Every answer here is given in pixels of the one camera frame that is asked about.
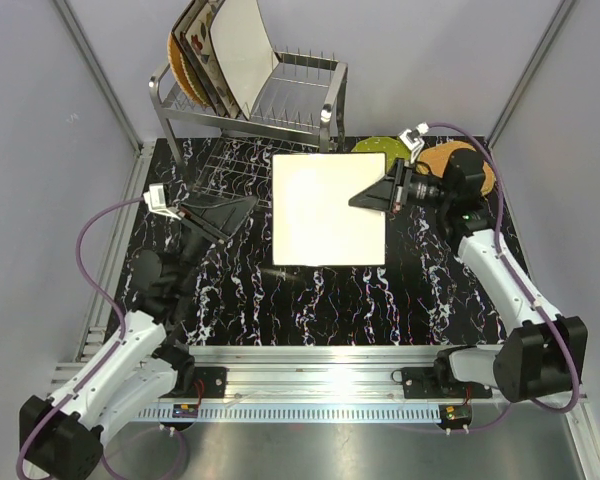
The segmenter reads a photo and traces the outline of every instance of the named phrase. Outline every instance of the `wire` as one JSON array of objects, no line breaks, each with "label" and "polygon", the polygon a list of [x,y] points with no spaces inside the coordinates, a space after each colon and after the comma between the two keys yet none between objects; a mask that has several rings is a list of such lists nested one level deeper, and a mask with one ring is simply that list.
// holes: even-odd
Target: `wire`
[{"label": "wire", "polygon": [[[105,301],[107,303],[109,303],[111,305],[111,307],[113,308],[113,311],[116,313],[116,316],[118,317],[118,321],[120,322],[120,336],[119,336],[118,341],[116,341],[111,346],[111,348],[102,356],[100,361],[84,376],[84,378],[80,382],[76,383],[76,385],[73,387],[73,392],[67,394],[63,399],[61,399],[58,402],[58,404],[55,407],[53,407],[49,411],[49,413],[47,413],[42,418],[42,420],[40,420],[40,422],[31,431],[31,433],[29,434],[27,439],[23,442],[22,448],[20,449],[20,452],[18,453],[18,459],[16,461],[16,474],[17,474],[19,480],[34,480],[31,477],[28,477],[27,474],[24,472],[24,460],[25,460],[25,456],[27,455],[27,452],[29,451],[29,448],[31,448],[31,445],[33,444],[36,437],[39,435],[39,433],[42,431],[42,429],[51,421],[51,419],[67,403],[69,403],[69,401],[74,397],[74,395],[77,394],[85,386],[85,384],[89,380],[91,380],[91,378],[93,378],[93,376],[105,365],[105,363],[107,363],[107,361],[113,356],[113,354],[116,352],[118,347],[121,345],[121,342],[124,340],[124,337],[127,333],[127,324],[124,319],[124,313],[122,312],[122,309],[116,304],[115,300],[113,298],[111,298],[111,296],[102,287],[100,287],[100,285],[98,285],[93,278],[91,278],[91,276],[87,272],[87,269],[84,267],[84,263],[82,261],[82,241],[84,240],[84,236],[87,233],[87,231],[89,230],[89,228],[91,227],[91,225],[93,225],[98,219],[102,218],[107,213],[117,210],[118,208],[122,208],[127,205],[139,203],[142,201],[143,201],[142,197],[134,198],[131,200],[126,200],[123,202],[116,203],[115,205],[112,205],[111,207],[106,208],[106,209],[102,210],[101,212],[98,212],[91,219],[89,219],[89,221],[87,221],[87,223],[84,225],[84,227],[82,227],[82,230],[80,230],[80,233],[78,234],[78,238],[76,240],[76,249],[75,249],[76,263],[78,264],[78,269],[80,270],[80,273],[82,274],[84,279],[87,281],[87,283],[89,285],[91,285],[97,293],[102,295],[102,297],[105,299]],[[43,480],[49,480],[51,478],[52,478],[51,476],[48,476],[48,477],[45,477]]]},{"label": "wire", "polygon": [[197,379],[193,385],[196,387],[196,392],[198,392],[198,403],[196,405],[196,410],[198,410],[202,404],[202,396],[204,395],[204,382]]},{"label": "wire", "polygon": [[462,434],[467,434],[469,432],[471,433],[480,433],[480,432],[486,432],[488,430],[491,430],[494,427],[497,427],[498,425],[500,425],[502,422],[504,422],[504,420],[509,416],[509,414],[512,411],[512,403],[508,403],[504,409],[500,412],[500,415],[498,415],[494,420],[492,420],[491,422],[485,424],[485,425],[480,425],[478,427],[473,427],[469,430],[449,430],[448,433],[446,430],[441,430],[440,428],[435,428],[435,429],[427,429],[427,428],[418,428],[418,427],[407,427],[404,425],[391,425],[393,428],[397,428],[399,430],[405,430],[407,432],[413,432],[413,433],[426,433],[426,434],[434,434],[434,435],[438,435],[438,434],[443,434],[443,435],[447,435],[447,434],[451,434],[451,435],[457,435],[459,433]]},{"label": "wire", "polygon": [[[449,129],[455,130],[456,132],[460,133],[461,135],[464,135],[465,137],[467,137],[467,139],[471,142],[471,144],[473,144],[473,146],[476,148],[476,150],[478,150],[484,156],[485,161],[487,162],[487,164],[489,164],[489,166],[491,167],[491,170],[493,170],[493,174],[494,174],[494,176],[496,178],[496,182],[498,184],[498,214],[496,217],[496,228],[495,228],[495,234],[494,234],[494,244],[496,247],[496,252],[498,253],[499,258],[502,260],[502,263],[504,264],[505,268],[511,275],[511,278],[513,278],[513,280],[516,282],[518,287],[520,287],[520,289],[524,293],[525,297],[527,297],[527,300],[531,303],[535,303],[537,300],[536,297],[533,295],[533,293],[531,293],[529,288],[527,288],[526,284],[524,283],[524,281],[522,280],[520,275],[518,275],[518,272],[516,272],[515,268],[511,264],[511,262],[509,262],[509,260],[507,259],[506,256],[500,255],[502,253],[502,245],[500,242],[500,235],[501,235],[500,232],[502,231],[502,219],[504,217],[504,190],[503,190],[503,186],[502,186],[503,184],[502,184],[502,179],[500,177],[500,173],[498,172],[498,169],[496,168],[493,158],[491,158],[491,155],[489,154],[487,149],[484,148],[484,146],[480,142],[478,142],[478,140],[473,135],[471,135],[469,132],[467,132],[466,130],[464,130],[460,127],[457,127],[453,124],[444,123],[444,122],[434,122],[434,123],[429,124],[429,128],[437,128],[437,127],[449,128]],[[573,357],[571,356],[571,352],[569,352],[569,347],[567,347],[567,344],[564,342],[562,335],[560,335],[558,328],[554,325],[549,314],[547,314],[547,312],[544,310],[544,308],[542,308],[542,306],[537,306],[536,311],[538,312],[540,317],[542,317],[542,320],[544,320],[544,322],[549,327],[551,334],[553,335],[556,343],[558,344],[558,347],[560,348],[560,351],[562,352],[562,355],[564,356],[565,362],[567,364],[567,368],[569,369],[569,374],[571,376],[572,388],[571,388],[571,399],[564,407],[559,407],[559,408],[552,407],[552,406],[549,406],[549,405],[541,402],[538,399],[532,399],[531,401],[534,404],[538,405],[539,407],[544,408],[545,410],[549,410],[549,411],[556,412],[556,413],[567,413],[567,412],[570,412],[571,410],[573,410],[573,408],[578,404],[578,399],[580,398],[580,379],[578,376],[578,370],[576,368],[575,362],[573,361]]]},{"label": "wire", "polygon": [[[178,430],[176,430],[175,428],[170,428],[169,431],[171,432],[171,434],[175,434],[176,438],[178,439],[178,456],[177,456],[173,466],[171,467],[171,469],[167,473],[165,473],[163,476],[161,476],[158,480],[169,480],[169,479],[173,478],[174,475],[176,474],[176,472],[182,466],[182,463],[184,462],[184,459],[186,457],[186,441],[185,441],[184,435],[181,432],[179,432]],[[102,456],[101,461],[102,461],[102,466],[104,467],[104,469],[113,478],[115,478],[116,480],[127,480],[126,477],[123,477],[119,473],[115,472],[113,470],[113,468],[111,468],[111,465],[109,465],[109,462],[107,461],[107,459],[104,455]]]},{"label": "wire", "polygon": [[464,399],[464,403],[460,406],[464,407],[469,403],[469,401],[471,401],[471,385],[467,385],[467,396]]}]

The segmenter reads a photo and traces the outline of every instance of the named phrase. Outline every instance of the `black marble table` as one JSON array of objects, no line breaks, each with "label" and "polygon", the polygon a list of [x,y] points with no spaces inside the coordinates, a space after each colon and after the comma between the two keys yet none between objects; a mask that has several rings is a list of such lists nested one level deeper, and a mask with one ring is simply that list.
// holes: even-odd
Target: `black marble table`
[{"label": "black marble table", "polygon": [[[434,146],[458,137],[427,137]],[[358,138],[347,138],[346,150]],[[257,195],[245,226],[212,246],[197,273],[195,293],[178,336],[191,345],[425,345],[497,343],[506,337],[476,277],[435,231],[420,207],[388,217],[382,267],[276,267],[271,248],[271,157],[309,147],[269,139],[187,139],[185,158],[197,188],[225,197]],[[169,185],[172,199],[189,194],[165,140],[159,140],[146,185]],[[497,194],[488,196],[495,214]],[[508,211],[503,234],[524,266]],[[174,251],[179,224],[138,210],[116,299],[137,298],[129,261],[141,248]],[[109,321],[109,332],[117,320]]]}]

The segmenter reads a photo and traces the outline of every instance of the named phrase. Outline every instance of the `yellow plate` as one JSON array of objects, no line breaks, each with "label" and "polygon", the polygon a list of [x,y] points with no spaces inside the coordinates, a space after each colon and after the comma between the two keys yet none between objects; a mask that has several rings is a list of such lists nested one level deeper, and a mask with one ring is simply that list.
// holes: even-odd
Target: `yellow plate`
[{"label": "yellow plate", "polygon": [[396,158],[411,158],[411,152],[400,140],[391,137],[369,137],[356,143],[353,153],[384,152],[387,155],[386,171],[393,167]]}]

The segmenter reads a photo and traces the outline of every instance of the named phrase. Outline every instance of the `gray wall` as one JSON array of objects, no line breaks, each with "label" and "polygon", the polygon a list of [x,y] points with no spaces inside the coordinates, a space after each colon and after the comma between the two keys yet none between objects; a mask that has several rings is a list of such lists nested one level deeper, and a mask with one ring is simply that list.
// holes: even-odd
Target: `gray wall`
[{"label": "gray wall", "polygon": [[[84,327],[75,237],[119,200],[132,162],[51,2],[0,0],[0,479],[15,478],[20,406]],[[86,242],[92,271],[111,225]]]},{"label": "gray wall", "polygon": [[[70,0],[141,138],[163,136],[147,82],[189,0]],[[351,67],[347,133],[446,120],[488,133],[557,0],[259,0],[279,48]],[[208,130],[179,129],[180,135]]]},{"label": "gray wall", "polygon": [[600,0],[576,6],[495,153],[541,290],[589,328],[600,427]]}]

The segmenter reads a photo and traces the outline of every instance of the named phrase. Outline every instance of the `black mount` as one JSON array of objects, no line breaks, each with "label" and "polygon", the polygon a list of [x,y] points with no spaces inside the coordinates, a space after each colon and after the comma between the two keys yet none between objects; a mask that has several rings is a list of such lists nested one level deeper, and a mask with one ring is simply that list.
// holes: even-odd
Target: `black mount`
[{"label": "black mount", "polygon": [[[582,378],[587,327],[579,317],[554,320]],[[567,363],[546,324],[531,322],[513,330],[493,364],[498,388],[510,402],[521,402],[572,389]]]},{"label": "black mount", "polygon": [[139,308],[173,328],[180,298],[195,288],[200,260],[214,243],[226,243],[256,206],[256,197],[226,200],[209,195],[195,197],[195,205],[182,203],[182,247],[177,253],[143,249],[131,261],[131,285],[140,293]]},{"label": "black mount", "polygon": [[474,150],[459,148],[449,157],[442,178],[417,173],[421,165],[429,168],[396,159],[381,180],[351,197],[349,206],[390,213],[407,205],[434,208],[438,232],[457,253],[462,238],[492,226],[481,192],[484,160]]},{"label": "black mount", "polygon": [[[35,395],[20,409],[20,448],[52,409],[51,401]],[[40,431],[25,459],[53,478],[85,480],[102,458],[101,428],[87,430],[76,415],[58,412]]]},{"label": "black mount", "polygon": [[471,398],[491,398],[493,393],[474,382],[441,382],[434,367],[400,369],[402,390],[407,400],[431,398],[464,399],[470,389]]}]

